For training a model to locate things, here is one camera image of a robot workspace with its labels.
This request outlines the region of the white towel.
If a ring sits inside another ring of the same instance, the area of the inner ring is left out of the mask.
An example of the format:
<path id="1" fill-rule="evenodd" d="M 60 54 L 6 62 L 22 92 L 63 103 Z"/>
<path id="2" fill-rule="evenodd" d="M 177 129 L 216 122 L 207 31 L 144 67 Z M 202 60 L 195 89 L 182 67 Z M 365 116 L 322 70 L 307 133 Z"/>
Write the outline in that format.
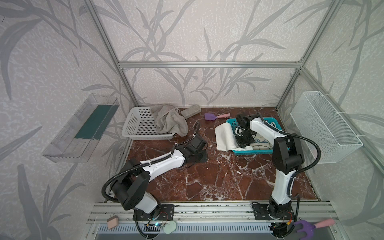
<path id="1" fill-rule="evenodd" d="M 223 123 L 215 128 L 216 143 L 218 151 L 252 151 L 252 146 L 241 148 L 236 142 L 232 127 L 229 123 Z"/>

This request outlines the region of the teal plastic basket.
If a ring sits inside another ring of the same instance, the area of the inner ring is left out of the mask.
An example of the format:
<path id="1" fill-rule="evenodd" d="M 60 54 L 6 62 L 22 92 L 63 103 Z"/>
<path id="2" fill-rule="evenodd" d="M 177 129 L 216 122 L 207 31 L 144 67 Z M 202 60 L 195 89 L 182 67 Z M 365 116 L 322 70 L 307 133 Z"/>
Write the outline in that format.
<path id="1" fill-rule="evenodd" d="M 238 129 L 238 122 L 236 121 L 235 118 L 231 118 L 231 119 L 227 119 L 226 121 L 227 123 L 229 123 L 232 127 L 232 131 L 233 131 L 233 134 L 235 135 L 236 137 L 236 130 Z M 262 137 L 260 134 L 256 134 L 255 137 Z M 268 154 L 272 154 L 273 153 L 273 149 L 272 150 L 264 150 L 264 151 L 232 151 L 234 152 L 235 155 L 237 156 L 246 156 L 246 155 L 268 155 Z"/>

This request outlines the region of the grey towel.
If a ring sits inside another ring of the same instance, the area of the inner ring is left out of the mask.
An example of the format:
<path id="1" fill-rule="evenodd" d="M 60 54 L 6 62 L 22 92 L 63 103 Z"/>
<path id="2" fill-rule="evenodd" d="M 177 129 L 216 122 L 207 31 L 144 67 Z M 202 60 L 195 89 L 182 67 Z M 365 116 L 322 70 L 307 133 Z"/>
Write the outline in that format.
<path id="1" fill-rule="evenodd" d="M 170 105 L 155 105 L 150 107 L 155 120 L 155 127 L 160 134 L 177 134 L 185 137 L 188 134 L 186 119 L 179 114 L 179 109 Z"/>

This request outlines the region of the white perforated plastic basket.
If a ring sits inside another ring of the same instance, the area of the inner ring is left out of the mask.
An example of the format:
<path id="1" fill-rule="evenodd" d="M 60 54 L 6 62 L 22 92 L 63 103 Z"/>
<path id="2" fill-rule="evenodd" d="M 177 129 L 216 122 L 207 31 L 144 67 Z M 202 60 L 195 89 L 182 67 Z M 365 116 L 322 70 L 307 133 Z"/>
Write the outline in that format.
<path id="1" fill-rule="evenodd" d="M 150 107 L 132 108 L 123 125 L 122 136 L 134 141 L 171 140 L 175 134 L 160 134 Z"/>

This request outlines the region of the blue beige Doraemon towel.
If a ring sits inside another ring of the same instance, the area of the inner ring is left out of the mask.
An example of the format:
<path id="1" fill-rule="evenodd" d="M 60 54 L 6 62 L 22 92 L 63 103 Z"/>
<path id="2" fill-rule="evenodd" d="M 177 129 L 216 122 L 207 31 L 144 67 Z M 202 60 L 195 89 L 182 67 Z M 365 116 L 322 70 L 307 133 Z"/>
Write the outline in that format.
<path id="1" fill-rule="evenodd" d="M 264 150 L 272 150 L 273 146 L 270 142 L 268 142 L 263 137 L 255 137 L 255 142 L 252 143 L 252 148 L 254 151 L 264 151 Z"/>

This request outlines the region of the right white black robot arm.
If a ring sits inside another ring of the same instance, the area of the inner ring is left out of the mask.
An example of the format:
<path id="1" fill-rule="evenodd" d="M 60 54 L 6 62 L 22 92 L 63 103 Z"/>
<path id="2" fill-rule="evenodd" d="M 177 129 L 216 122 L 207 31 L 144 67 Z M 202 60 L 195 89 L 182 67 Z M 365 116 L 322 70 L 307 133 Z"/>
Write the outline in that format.
<path id="1" fill-rule="evenodd" d="M 296 176 L 313 168 L 321 159 L 320 146 L 313 140 L 297 134 L 290 134 L 269 124 L 260 113 L 253 115 L 238 114 L 236 116 L 240 133 L 236 136 L 238 145 L 243 148 L 255 142 L 253 135 L 259 134 L 273 145 L 273 165 L 275 166 L 276 182 L 269 200 L 269 213 L 280 214 L 288 210 L 293 199 L 292 187 Z M 302 142 L 315 147 L 317 156 L 313 163 L 301 168 L 305 162 Z"/>

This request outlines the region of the purple pink toy spatula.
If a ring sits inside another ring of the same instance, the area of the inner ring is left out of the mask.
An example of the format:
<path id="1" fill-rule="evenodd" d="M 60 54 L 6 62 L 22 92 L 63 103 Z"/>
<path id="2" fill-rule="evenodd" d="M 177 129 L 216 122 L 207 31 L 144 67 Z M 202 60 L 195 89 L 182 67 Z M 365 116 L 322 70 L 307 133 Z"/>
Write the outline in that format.
<path id="1" fill-rule="evenodd" d="M 230 118 L 231 114 L 223 114 L 223 115 L 216 116 L 215 114 L 205 113 L 204 117 L 205 117 L 206 121 L 215 121 L 216 119 L 227 119 L 227 118 Z"/>

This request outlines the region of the grey sponge block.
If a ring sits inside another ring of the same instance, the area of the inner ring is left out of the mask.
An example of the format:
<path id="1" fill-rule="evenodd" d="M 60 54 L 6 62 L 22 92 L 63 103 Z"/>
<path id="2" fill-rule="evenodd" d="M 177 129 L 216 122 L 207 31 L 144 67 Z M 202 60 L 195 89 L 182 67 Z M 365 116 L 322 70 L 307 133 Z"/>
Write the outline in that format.
<path id="1" fill-rule="evenodd" d="M 181 115 L 185 118 L 185 119 L 188 119 L 188 118 L 191 118 L 197 114 L 199 114 L 201 112 L 201 107 L 199 105 L 193 105 L 193 106 L 190 106 L 189 108 L 187 109 L 184 109 L 181 111 Z"/>

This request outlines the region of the pale green oval disc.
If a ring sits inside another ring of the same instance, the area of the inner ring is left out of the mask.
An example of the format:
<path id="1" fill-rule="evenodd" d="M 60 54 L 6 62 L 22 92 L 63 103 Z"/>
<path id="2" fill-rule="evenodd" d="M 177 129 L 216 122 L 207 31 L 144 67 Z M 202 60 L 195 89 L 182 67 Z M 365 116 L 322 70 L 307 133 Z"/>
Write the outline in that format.
<path id="1" fill-rule="evenodd" d="M 169 221 L 164 226 L 164 233 L 169 235 L 177 229 L 177 223 L 175 221 Z"/>

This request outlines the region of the small green circuit board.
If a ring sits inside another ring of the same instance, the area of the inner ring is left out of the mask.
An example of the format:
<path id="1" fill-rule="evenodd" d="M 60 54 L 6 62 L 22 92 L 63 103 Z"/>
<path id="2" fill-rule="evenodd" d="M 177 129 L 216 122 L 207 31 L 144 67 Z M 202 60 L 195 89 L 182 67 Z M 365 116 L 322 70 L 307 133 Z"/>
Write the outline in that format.
<path id="1" fill-rule="evenodd" d="M 145 228 L 146 228 L 148 231 L 156 232 L 156 231 L 160 231 L 160 229 L 161 229 L 162 227 L 164 227 L 166 224 L 167 224 L 167 222 L 148 223 L 148 224 L 145 225 Z"/>

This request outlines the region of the brown square block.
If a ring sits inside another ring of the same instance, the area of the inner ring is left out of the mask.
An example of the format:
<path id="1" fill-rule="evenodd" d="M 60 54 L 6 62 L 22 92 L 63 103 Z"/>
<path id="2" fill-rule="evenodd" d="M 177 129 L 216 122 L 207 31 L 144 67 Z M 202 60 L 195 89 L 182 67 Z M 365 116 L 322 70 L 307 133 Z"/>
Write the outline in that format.
<path id="1" fill-rule="evenodd" d="M 117 227 L 118 225 L 119 225 L 119 217 L 118 217 L 118 216 L 110 217 L 110 218 L 107 220 L 107 227 L 108 227 L 108 230 L 111 230 L 111 229 Z"/>

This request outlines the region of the purple pink toy fork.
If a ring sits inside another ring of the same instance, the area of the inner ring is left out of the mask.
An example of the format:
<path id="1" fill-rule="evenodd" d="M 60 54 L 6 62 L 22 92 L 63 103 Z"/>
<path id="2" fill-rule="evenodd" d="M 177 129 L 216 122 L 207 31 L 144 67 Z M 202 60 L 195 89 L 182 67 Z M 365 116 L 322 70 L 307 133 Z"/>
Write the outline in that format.
<path id="1" fill-rule="evenodd" d="M 294 223 L 294 226 L 301 225 L 302 228 L 297 230 L 297 233 L 305 233 L 306 235 L 301 240 L 310 240 L 314 236 L 315 229 L 325 228 L 335 225 L 336 222 L 333 219 L 327 219 L 316 224 L 311 224 L 305 220 L 300 220 Z"/>

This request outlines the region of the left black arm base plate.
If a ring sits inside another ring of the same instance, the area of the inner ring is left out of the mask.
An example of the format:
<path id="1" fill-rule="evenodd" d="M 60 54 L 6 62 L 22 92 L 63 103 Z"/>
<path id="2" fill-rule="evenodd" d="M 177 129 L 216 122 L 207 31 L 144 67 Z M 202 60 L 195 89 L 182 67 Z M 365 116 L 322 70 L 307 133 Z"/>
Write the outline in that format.
<path id="1" fill-rule="evenodd" d="M 160 204 L 151 213 L 142 210 L 134 211 L 134 220 L 137 221 L 172 221 L 175 213 L 175 205 Z"/>

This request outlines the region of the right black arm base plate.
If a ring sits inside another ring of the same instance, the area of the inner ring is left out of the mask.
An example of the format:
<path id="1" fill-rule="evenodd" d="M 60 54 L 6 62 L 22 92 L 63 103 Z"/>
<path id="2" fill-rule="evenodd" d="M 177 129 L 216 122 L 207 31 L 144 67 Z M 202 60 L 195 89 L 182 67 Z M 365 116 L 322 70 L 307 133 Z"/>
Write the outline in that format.
<path id="1" fill-rule="evenodd" d="M 284 205 L 276 205 L 274 203 L 261 204 L 259 202 L 253 202 L 251 207 L 256 220 L 288 221 L 295 218 L 291 202 Z"/>

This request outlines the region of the clear acrylic wall shelf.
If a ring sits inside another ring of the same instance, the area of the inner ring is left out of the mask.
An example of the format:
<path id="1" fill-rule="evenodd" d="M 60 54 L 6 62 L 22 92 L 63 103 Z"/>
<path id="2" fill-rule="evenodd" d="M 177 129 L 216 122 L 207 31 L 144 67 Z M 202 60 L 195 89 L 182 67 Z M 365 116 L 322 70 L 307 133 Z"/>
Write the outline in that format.
<path id="1" fill-rule="evenodd" d="M 86 163 L 119 106 L 117 97 L 90 94 L 42 156 L 54 163 Z"/>

